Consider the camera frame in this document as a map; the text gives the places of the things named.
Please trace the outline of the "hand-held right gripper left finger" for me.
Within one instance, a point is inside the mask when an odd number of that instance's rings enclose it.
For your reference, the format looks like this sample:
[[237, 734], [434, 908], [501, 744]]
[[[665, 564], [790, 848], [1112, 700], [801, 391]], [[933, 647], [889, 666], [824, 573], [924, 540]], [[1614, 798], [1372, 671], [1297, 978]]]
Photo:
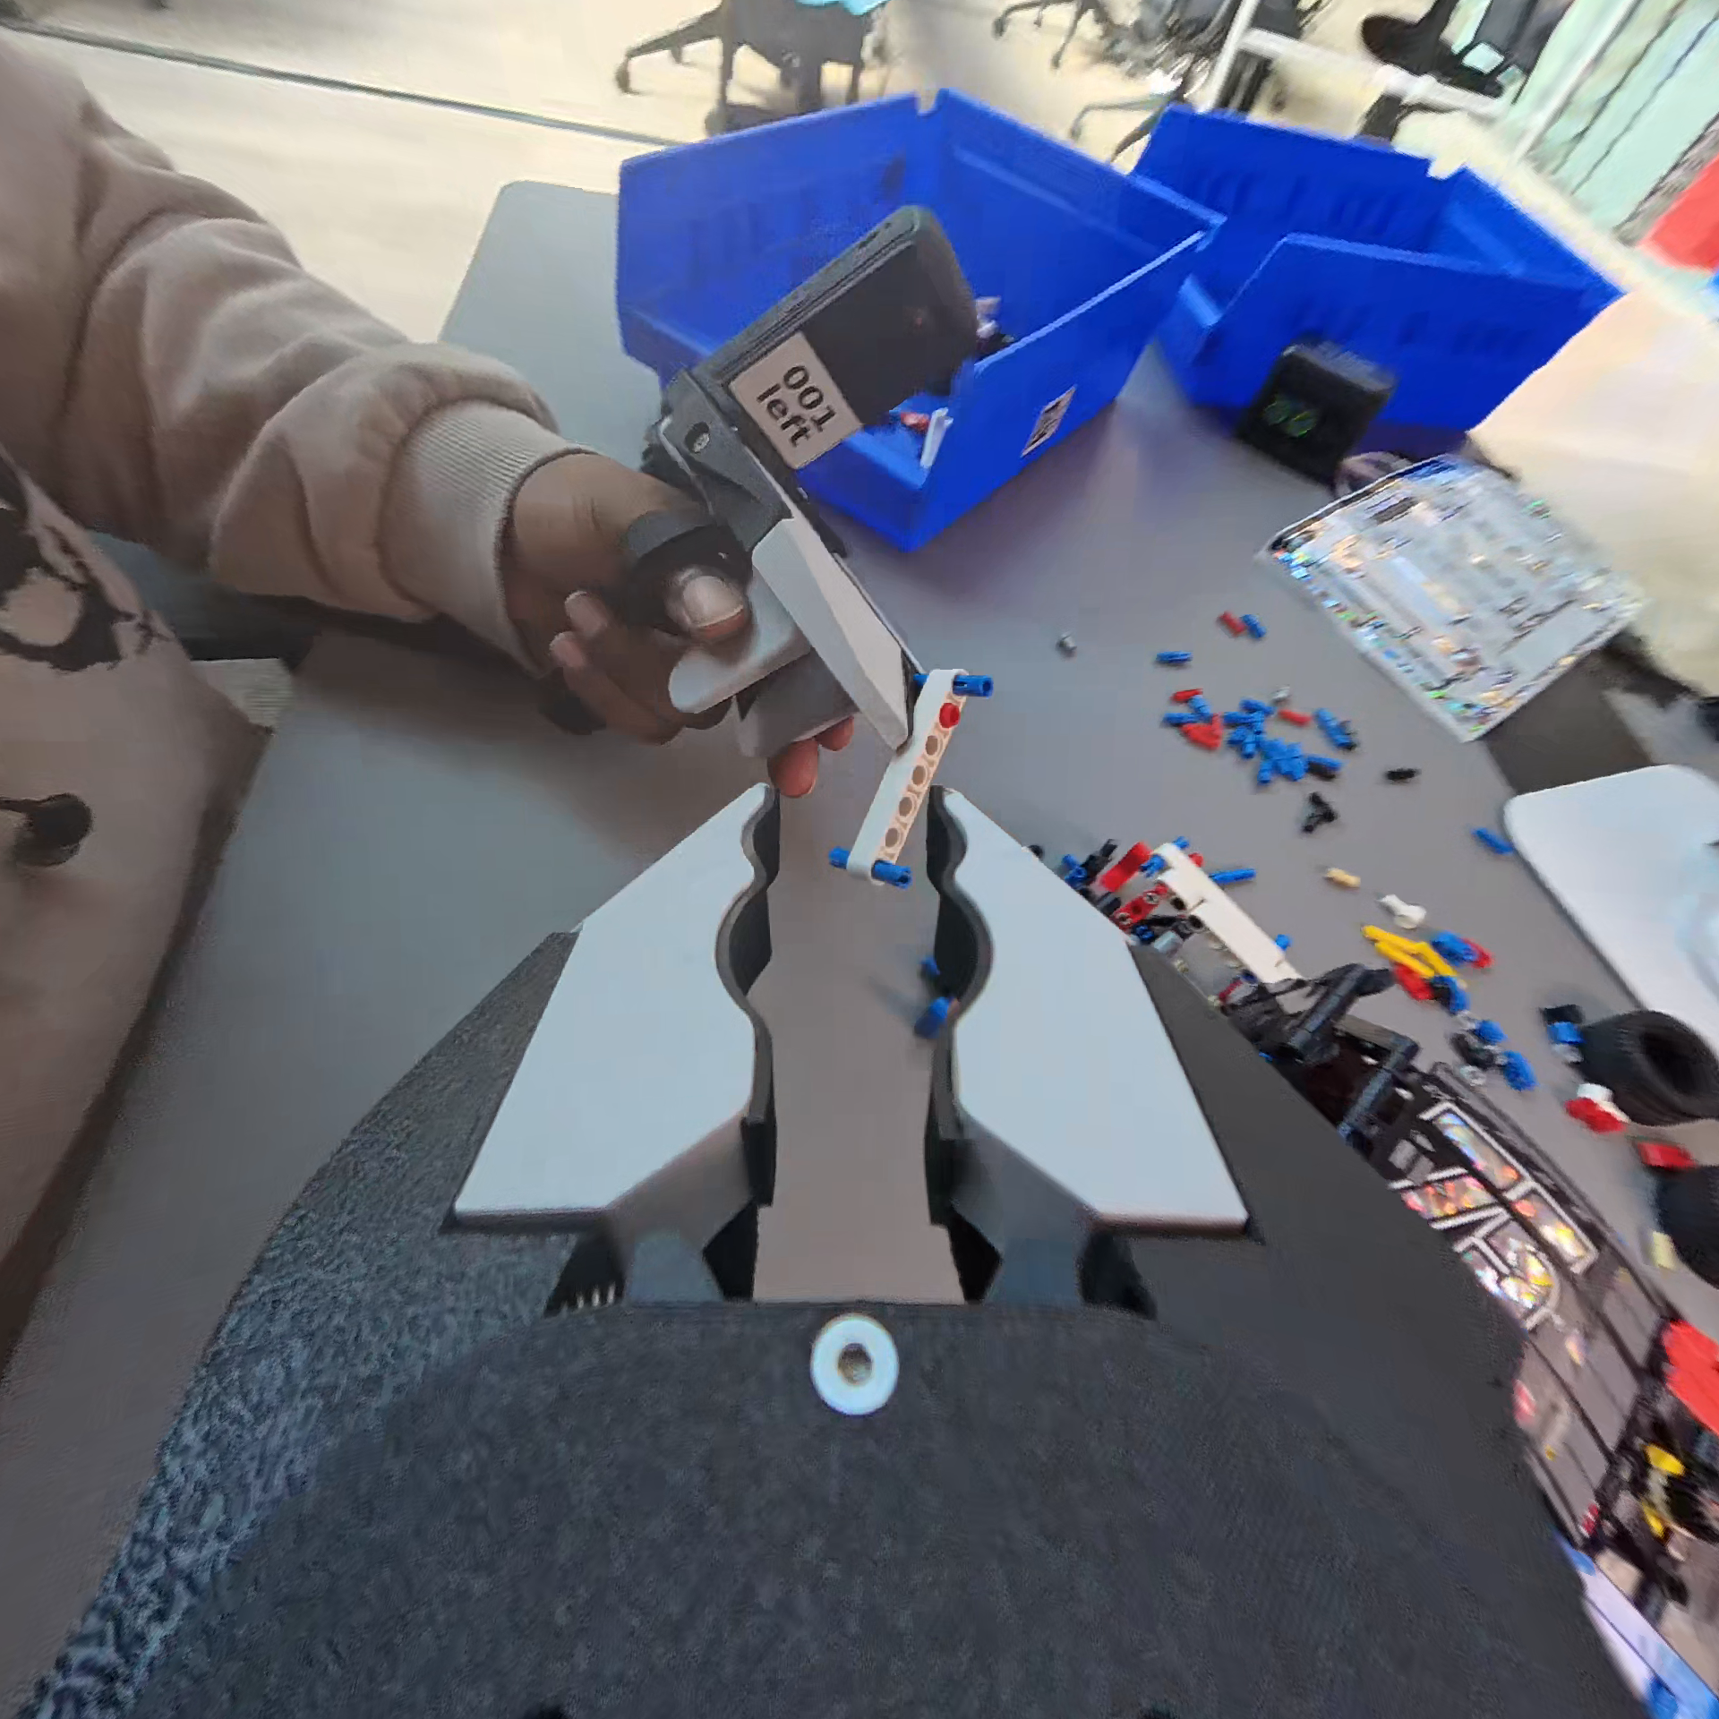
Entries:
[[455, 1224], [591, 1232], [626, 1270], [656, 1236], [705, 1261], [769, 1204], [767, 889], [781, 805], [753, 786], [574, 930], [482, 1130]]

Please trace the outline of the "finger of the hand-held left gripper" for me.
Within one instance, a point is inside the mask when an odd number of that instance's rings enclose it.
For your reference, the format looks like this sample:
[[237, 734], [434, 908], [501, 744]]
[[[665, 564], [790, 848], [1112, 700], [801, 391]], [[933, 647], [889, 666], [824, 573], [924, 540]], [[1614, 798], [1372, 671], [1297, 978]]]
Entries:
[[752, 564], [753, 624], [733, 666], [743, 755], [777, 757], [846, 719], [902, 747], [908, 652], [848, 564], [801, 514], [771, 525]]

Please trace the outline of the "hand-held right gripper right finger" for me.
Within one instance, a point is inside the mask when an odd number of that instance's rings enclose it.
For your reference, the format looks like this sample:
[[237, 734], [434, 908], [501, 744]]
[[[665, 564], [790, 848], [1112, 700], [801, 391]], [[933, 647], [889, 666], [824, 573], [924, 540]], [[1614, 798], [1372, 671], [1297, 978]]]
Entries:
[[1251, 1215], [1140, 951], [951, 788], [928, 805], [931, 953], [957, 1000], [929, 1040], [928, 1204], [951, 1253], [1237, 1240]]

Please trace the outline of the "white beam with pins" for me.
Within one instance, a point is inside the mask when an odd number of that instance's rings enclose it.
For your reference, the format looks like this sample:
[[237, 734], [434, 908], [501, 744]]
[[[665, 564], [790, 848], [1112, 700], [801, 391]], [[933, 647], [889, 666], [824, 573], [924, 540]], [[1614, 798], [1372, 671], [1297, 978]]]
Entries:
[[854, 843], [829, 851], [833, 870], [898, 890], [910, 889], [913, 870], [904, 863], [908, 838], [928, 805], [964, 707], [993, 698], [997, 683], [989, 673], [944, 670], [915, 676], [908, 689], [908, 736], [893, 754]]

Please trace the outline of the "person's left forearm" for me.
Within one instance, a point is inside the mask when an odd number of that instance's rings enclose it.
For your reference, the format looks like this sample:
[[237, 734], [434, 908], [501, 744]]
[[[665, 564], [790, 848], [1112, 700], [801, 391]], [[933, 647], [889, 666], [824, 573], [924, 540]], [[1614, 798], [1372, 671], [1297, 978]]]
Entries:
[[512, 503], [564, 458], [493, 358], [421, 344], [38, 54], [2, 63], [4, 455], [74, 525], [254, 596], [443, 616], [526, 667]]

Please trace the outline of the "grey desk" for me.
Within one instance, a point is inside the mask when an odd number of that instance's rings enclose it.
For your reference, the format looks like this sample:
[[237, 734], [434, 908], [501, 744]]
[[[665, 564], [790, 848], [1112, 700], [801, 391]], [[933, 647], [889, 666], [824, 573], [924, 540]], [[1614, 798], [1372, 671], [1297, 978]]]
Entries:
[[[1363, 784], [1329, 862], [1428, 904], [1496, 958], [1508, 1022], [1627, 994], [1520, 862], [1471, 840], [1517, 790], [1643, 763], [1716, 768], [1687, 713], [1568, 673], [1486, 742], [1443, 734], [1307, 610], [1259, 548], [1319, 494], [1237, 448], [1156, 358], [1122, 402], [931, 547], [843, 525], [924, 660], [993, 673], [944, 779], [1048, 854], [1187, 835], [1256, 865], [1296, 953], [1356, 946], [1296, 807], [1158, 726], [1158, 648], [1210, 696], [1284, 685], [1350, 719]], [[1219, 613], [1266, 639], [1230, 637]], [[1078, 652], [1056, 652], [1058, 635]], [[1420, 768], [1409, 786], [1388, 768]], [[913, 1040], [937, 900], [827, 868], [876, 784], [860, 736], [781, 812], [773, 959], [779, 1174], [767, 1301], [953, 1304], [924, 1184], [931, 1048]], [[4, 1715], [80, 1620], [185, 1387], [288, 1204], [366, 1114], [536, 946], [601, 907], [755, 777], [728, 731], [664, 749], [574, 738], [510, 671], [333, 626], [268, 742], [205, 911], [100, 1134], [4, 1375]]]

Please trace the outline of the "person's left hand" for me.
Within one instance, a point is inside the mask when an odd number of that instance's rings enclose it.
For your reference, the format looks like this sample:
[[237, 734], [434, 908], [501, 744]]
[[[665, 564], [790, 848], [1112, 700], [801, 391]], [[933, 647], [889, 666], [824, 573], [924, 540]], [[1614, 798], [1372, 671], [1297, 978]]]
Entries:
[[724, 720], [723, 707], [693, 717], [676, 710], [674, 666], [687, 647], [715, 648], [749, 626], [745, 591], [721, 571], [679, 573], [661, 599], [659, 629], [618, 613], [631, 586], [631, 527], [679, 505], [678, 492], [656, 476], [569, 455], [528, 475], [503, 532], [506, 610], [535, 671], [557, 679], [588, 725], [647, 744]]

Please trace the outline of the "long white holed beam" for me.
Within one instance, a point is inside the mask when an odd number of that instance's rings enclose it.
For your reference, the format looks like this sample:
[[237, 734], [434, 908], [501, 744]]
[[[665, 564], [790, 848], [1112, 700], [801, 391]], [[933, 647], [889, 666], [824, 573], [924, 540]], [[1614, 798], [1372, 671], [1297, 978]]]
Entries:
[[1226, 889], [1194, 862], [1189, 851], [1160, 845], [1152, 850], [1152, 860], [1158, 862], [1152, 880], [1167, 887], [1167, 900], [1179, 908], [1180, 916], [1194, 919], [1245, 975], [1264, 987], [1284, 987], [1304, 978], [1289, 962], [1288, 949], [1262, 931]]

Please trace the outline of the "blue storage bin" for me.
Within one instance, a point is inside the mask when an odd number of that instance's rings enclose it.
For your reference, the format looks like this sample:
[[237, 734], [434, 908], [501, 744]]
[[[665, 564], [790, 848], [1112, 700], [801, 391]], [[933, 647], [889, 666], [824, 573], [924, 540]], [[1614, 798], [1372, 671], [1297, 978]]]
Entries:
[[904, 207], [1015, 344], [959, 389], [929, 473], [867, 427], [802, 483], [913, 550], [1116, 402], [1219, 219], [957, 93], [775, 121], [622, 166], [625, 353], [669, 380]]
[[1219, 219], [1158, 345], [1226, 418], [1325, 340], [1395, 379], [1381, 429], [1460, 440], [1622, 294], [1492, 183], [1384, 144], [1175, 106], [1131, 177]]

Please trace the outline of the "pile of blue red pins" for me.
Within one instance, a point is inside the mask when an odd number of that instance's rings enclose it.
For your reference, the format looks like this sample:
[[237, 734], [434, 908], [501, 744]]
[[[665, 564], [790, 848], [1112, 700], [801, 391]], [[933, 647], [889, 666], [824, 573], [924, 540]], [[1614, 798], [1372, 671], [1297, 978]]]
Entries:
[[1361, 744], [1352, 722], [1326, 709], [1297, 710], [1284, 698], [1240, 698], [1218, 709], [1204, 691], [1183, 689], [1170, 694], [1158, 725], [1206, 755], [1246, 766], [1259, 788], [1336, 782]]

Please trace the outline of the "cluster of red blue pieces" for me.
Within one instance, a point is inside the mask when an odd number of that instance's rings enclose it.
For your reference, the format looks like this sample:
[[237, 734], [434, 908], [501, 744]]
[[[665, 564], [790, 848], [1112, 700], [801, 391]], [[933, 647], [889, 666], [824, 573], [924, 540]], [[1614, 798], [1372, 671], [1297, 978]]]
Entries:
[[[1471, 980], [1492, 968], [1489, 949], [1471, 937], [1453, 931], [1434, 931], [1427, 937], [1405, 933], [1410, 939], [1431, 942], [1456, 968], [1456, 978], [1423, 980], [1405, 968], [1390, 973], [1397, 987], [1420, 1002], [1437, 1004], [1452, 1022], [1452, 1050], [1465, 1081], [1482, 1084], [1496, 1079], [1514, 1092], [1534, 1092], [1541, 1076], [1528, 1057], [1512, 1042], [1511, 1033], [1492, 1018], [1473, 1008]], [[1585, 1130], [1595, 1134], [1622, 1134], [1632, 1128], [1622, 1110], [1617, 1107], [1609, 1088], [1593, 1084], [1580, 1069], [1583, 1019], [1578, 1014], [1554, 1014], [1546, 1027], [1557, 1060], [1566, 1069], [1566, 1081], [1557, 1087], [1563, 1111]]]

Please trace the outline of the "black device with green display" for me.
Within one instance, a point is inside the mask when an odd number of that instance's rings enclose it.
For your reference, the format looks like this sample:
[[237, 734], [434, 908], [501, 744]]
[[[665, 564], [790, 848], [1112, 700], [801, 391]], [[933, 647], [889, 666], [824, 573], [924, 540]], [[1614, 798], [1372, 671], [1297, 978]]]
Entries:
[[1381, 415], [1400, 375], [1329, 337], [1285, 345], [1232, 439], [1304, 479], [1333, 488]]

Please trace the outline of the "white board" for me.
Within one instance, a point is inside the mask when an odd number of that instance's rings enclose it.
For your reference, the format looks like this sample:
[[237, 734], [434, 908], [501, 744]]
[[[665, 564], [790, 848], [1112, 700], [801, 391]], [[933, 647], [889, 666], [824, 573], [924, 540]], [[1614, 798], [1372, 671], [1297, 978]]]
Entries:
[[1717, 786], [1645, 766], [1506, 801], [1518, 857], [1645, 1008], [1717, 1048]]

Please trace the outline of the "black rubber tyre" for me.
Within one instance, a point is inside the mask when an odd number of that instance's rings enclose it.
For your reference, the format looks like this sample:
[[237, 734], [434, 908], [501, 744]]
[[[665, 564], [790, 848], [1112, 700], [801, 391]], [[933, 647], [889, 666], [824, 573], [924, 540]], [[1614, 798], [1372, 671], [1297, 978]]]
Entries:
[[1717, 1117], [1717, 1058], [1684, 1022], [1634, 1008], [1583, 1026], [1583, 1074], [1640, 1126]]

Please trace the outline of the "beige blurred object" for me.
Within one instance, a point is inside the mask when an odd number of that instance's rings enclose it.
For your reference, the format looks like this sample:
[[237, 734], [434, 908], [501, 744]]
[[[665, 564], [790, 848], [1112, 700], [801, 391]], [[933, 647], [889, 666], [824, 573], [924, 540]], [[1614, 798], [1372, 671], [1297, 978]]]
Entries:
[[1669, 289], [1625, 292], [1471, 443], [1640, 586], [1647, 652], [1716, 696], [1716, 319]]

